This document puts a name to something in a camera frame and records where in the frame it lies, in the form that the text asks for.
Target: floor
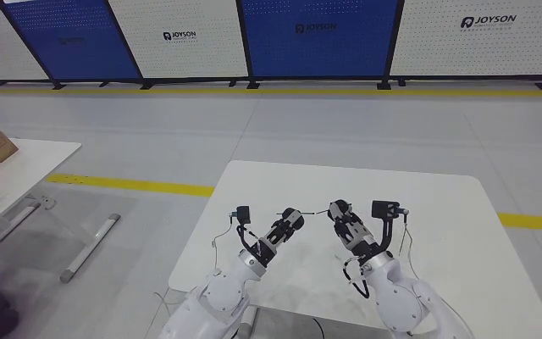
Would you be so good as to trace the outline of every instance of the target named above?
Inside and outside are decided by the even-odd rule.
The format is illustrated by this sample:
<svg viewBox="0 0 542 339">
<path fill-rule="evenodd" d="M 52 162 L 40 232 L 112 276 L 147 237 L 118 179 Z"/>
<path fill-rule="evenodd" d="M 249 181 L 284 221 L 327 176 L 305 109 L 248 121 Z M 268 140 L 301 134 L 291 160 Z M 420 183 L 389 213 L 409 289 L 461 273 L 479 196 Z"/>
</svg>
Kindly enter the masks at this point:
<svg viewBox="0 0 542 339">
<path fill-rule="evenodd" d="M 9 136 L 83 143 L 62 173 L 214 186 L 226 164 L 241 159 L 472 175 L 496 211 L 514 214 L 541 214 L 541 126 L 542 97 L 0 92 L 0 129 Z M 168 278 L 207 199 L 43 189 L 89 229 L 111 213 L 123 219 L 67 285 L 58 277 L 82 245 L 47 211 L 2 242 L 0 290 L 22 317 L 9 338 L 158 337 L 168 314 L 153 293 L 183 297 Z M 506 231 L 542 296 L 542 231 Z M 321 324 L 327 337 L 360 333 Z M 310 318 L 263 310 L 253 337 L 319 336 Z"/>
</svg>

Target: robotic arm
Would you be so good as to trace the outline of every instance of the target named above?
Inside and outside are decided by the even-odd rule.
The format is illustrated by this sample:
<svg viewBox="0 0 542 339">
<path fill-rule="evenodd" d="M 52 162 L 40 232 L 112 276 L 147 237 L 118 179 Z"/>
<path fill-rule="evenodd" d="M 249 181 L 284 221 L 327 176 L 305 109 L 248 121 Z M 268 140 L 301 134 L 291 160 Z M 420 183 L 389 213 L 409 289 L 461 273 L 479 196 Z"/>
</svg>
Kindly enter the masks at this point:
<svg viewBox="0 0 542 339">
<path fill-rule="evenodd" d="M 390 329 L 395 339 L 406 339 L 429 314 L 434 316 L 437 328 L 427 334 L 434 339 L 473 339 L 462 323 L 451 312 L 444 300 L 420 280 L 406 277 L 401 272 L 397 259 L 387 250 L 391 243 L 393 219 L 402 214 L 405 222 L 408 210 L 399 203 L 373 201 L 371 215 L 383 221 L 382 242 L 378 244 L 373 234 L 361 219 L 352 212 L 350 204 L 338 200 L 329 205 L 328 217 L 335 223 L 335 233 L 346 249 L 356 257 L 363 276 L 363 288 L 354 287 L 369 299 L 369 284 L 376 293 L 376 304 L 380 318 Z"/>
<path fill-rule="evenodd" d="M 169 318 L 159 339 L 232 338 L 250 302 L 245 283 L 261 280 L 277 254 L 277 248 L 305 222 L 298 210 L 287 208 L 282 218 L 273 223 L 271 231 L 249 246 L 245 241 L 245 224 L 251 222 L 248 206 L 238 207 L 233 216 L 240 223 L 236 229 L 245 249 L 237 256 L 228 274 L 216 269 L 203 284 L 186 294 L 185 301 Z"/>
</svg>

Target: yellow floor line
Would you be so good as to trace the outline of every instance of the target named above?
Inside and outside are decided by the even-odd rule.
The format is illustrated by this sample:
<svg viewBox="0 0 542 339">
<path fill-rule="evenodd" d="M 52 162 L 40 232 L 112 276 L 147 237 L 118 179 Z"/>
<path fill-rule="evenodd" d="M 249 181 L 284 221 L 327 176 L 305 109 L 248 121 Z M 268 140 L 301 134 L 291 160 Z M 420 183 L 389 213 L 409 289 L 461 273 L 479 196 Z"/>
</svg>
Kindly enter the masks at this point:
<svg viewBox="0 0 542 339">
<path fill-rule="evenodd" d="M 376 89 L 302 89 L 302 88 L 262 88 L 258 90 L 235 88 L 151 88 L 139 89 L 70 89 L 60 91 L 50 89 L 1 89 L 0 94 L 268 94 L 268 95 L 347 95 L 347 96 L 443 96 L 443 97 L 542 97 L 542 91 L 533 90 L 402 90 L 378 91 Z"/>
<path fill-rule="evenodd" d="M 174 184 L 155 181 L 135 181 L 127 179 L 101 178 L 97 176 L 53 174 L 47 177 L 49 182 L 71 185 L 98 186 L 160 193 L 185 194 L 189 196 L 211 197 L 214 187 Z"/>
<path fill-rule="evenodd" d="M 135 181 L 127 179 L 102 178 L 97 176 L 53 174 L 47 177 L 49 182 L 71 185 L 98 186 L 125 190 L 184 194 L 198 197 L 211 197 L 214 187 L 176 184 L 156 181 Z M 542 230 L 542 216 L 499 213 L 501 223 L 507 227 Z"/>
<path fill-rule="evenodd" d="M 542 216 L 499 213 L 499 219 L 501 219 L 501 223 L 506 227 L 542 230 Z"/>
</svg>

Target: cardboard box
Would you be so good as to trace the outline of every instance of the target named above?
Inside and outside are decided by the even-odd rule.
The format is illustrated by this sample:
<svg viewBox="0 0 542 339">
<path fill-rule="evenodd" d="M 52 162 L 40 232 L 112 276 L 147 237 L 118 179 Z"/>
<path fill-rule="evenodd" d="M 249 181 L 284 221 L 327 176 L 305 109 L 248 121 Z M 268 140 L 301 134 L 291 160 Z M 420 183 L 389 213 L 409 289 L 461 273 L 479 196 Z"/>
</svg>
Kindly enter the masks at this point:
<svg viewBox="0 0 542 339">
<path fill-rule="evenodd" d="M 0 163 L 19 151 L 9 138 L 0 131 Z"/>
</svg>

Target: white desk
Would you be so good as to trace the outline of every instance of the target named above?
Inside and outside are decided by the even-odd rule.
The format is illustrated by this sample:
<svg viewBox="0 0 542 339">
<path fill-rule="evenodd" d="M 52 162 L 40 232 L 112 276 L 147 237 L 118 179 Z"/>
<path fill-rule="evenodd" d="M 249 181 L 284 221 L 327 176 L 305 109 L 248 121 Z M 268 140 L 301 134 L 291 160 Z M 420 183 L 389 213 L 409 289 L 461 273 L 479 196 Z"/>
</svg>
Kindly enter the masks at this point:
<svg viewBox="0 0 542 339">
<path fill-rule="evenodd" d="M 19 148 L 19 151 L 0 164 L 0 228 L 2 228 L 0 241 L 40 204 L 43 204 L 47 210 L 51 210 L 56 206 L 56 201 L 40 192 L 36 185 L 81 147 L 81 144 L 77 142 L 48 142 L 26 139 L 11 139 L 11 141 Z M 26 197 L 29 192 L 36 197 L 36 202 L 25 208 L 12 220 L 5 219 L 3 215 Z M 61 213 L 61 208 L 61 206 L 58 206 L 54 209 L 54 212 L 52 210 L 50 212 L 55 213 L 62 220 L 63 218 L 58 215 L 58 213 Z M 73 221 L 63 222 L 86 246 L 75 258 L 74 262 L 63 272 L 60 278 L 62 282 L 71 280 L 75 272 L 119 218 L 118 214 L 109 216 L 95 235 L 88 233 Z"/>
<path fill-rule="evenodd" d="M 370 217 L 373 200 L 410 209 L 412 262 L 465 318 L 478 339 L 540 338 L 542 303 L 479 181 L 468 176 L 370 169 L 231 162 L 209 199 L 169 286 L 189 291 L 213 270 L 211 240 L 227 230 L 228 213 L 251 208 L 252 230 L 263 236 L 286 207 L 326 209 L 336 199 L 352 203 L 377 240 L 381 221 Z M 390 250 L 397 255 L 402 223 L 394 223 Z M 242 249 L 233 229 L 218 239 L 218 266 L 227 271 Z M 412 276 L 405 257 L 403 271 Z M 325 214 L 305 216 L 305 225 L 283 246 L 262 281 L 248 286 L 252 305 L 384 328 L 374 299 L 346 284 L 335 256 L 346 259 Z M 422 330 L 431 324 L 422 323 Z"/>
</svg>

